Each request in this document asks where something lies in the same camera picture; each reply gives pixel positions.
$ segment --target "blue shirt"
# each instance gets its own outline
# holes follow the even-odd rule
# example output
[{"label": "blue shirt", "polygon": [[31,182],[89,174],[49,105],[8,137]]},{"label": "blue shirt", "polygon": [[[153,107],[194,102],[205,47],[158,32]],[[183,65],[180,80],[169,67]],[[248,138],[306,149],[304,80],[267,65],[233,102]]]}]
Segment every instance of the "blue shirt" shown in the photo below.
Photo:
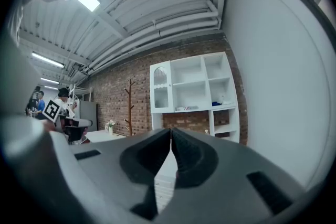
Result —
[{"label": "blue shirt", "polygon": [[37,111],[40,111],[40,110],[43,111],[45,107],[46,107],[46,104],[44,103],[44,101],[40,100],[37,105]]}]

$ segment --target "white cabinet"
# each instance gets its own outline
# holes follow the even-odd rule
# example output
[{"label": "white cabinet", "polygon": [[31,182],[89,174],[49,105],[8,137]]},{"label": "white cabinet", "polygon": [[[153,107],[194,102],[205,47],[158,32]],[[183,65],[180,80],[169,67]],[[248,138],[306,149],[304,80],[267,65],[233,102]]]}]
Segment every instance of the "white cabinet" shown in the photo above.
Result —
[{"label": "white cabinet", "polygon": [[[236,89],[224,52],[152,65],[150,79],[154,129],[162,126],[157,113],[209,110],[210,135],[239,142]],[[229,110],[230,123],[215,126],[214,113],[220,110]]]},{"label": "white cabinet", "polygon": [[152,65],[150,68],[151,112],[174,112],[170,61]]}]

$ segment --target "black and white square marker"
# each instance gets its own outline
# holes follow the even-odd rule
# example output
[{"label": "black and white square marker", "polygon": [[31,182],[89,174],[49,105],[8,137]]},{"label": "black and white square marker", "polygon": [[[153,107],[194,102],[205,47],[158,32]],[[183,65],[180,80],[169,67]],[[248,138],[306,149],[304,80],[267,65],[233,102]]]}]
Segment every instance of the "black and white square marker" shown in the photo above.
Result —
[{"label": "black and white square marker", "polygon": [[53,122],[56,122],[57,116],[60,112],[60,106],[53,100],[50,100],[47,106],[43,110],[43,115]]}]

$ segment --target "ceiling light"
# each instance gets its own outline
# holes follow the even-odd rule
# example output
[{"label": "ceiling light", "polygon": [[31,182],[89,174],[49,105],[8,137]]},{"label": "ceiling light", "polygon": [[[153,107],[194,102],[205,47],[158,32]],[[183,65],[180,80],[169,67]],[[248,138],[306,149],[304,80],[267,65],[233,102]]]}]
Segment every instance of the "ceiling light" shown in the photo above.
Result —
[{"label": "ceiling light", "polygon": [[94,11],[99,6],[98,0],[78,0],[80,3],[82,3],[86,8],[88,8],[90,11]]},{"label": "ceiling light", "polygon": [[44,88],[53,89],[53,90],[58,90],[57,88],[49,87],[49,86],[44,86]]},{"label": "ceiling light", "polygon": [[51,63],[51,64],[53,64],[55,66],[58,66],[60,68],[64,68],[64,65],[62,63],[53,61],[53,60],[51,60],[49,58],[46,58],[46,57],[44,57],[42,55],[39,55],[39,54],[35,53],[35,52],[33,52],[31,55],[33,55],[34,57],[36,57],[36,58],[38,58],[40,60],[43,60],[43,61],[48,62],[48,63]]},{"label": "ceiling light", "polygon": [[48,81],[48,82],[54,83],[54,84],[59,84],[59,82],[55,81],[55,80],[44,79],[44,78],[41,78],[41,79],[44,80],[44,81]]}]

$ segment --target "wooden coat rack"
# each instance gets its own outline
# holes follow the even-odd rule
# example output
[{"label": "wooden coat rack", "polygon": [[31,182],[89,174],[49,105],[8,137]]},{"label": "wooden coat rack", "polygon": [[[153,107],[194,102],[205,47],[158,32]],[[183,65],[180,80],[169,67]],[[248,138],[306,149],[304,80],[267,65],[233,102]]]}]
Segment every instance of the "wooden coat rack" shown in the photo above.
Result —
[{"label": "wooden coat rack", "polygon": [[133,135],[132,133],[132,115],[131,115],[131,109],[134,107],[133,105],[131,105],[131,88],[132,85],[135,84],[135,82],[132,83],[132,80],[130,79],[128,81],[128,89],[125,88],[125,91],[128,94],[128,120],[124,120],[128,123],[129,127],[126,126],[126,128],[130,131],[130,136]]}]

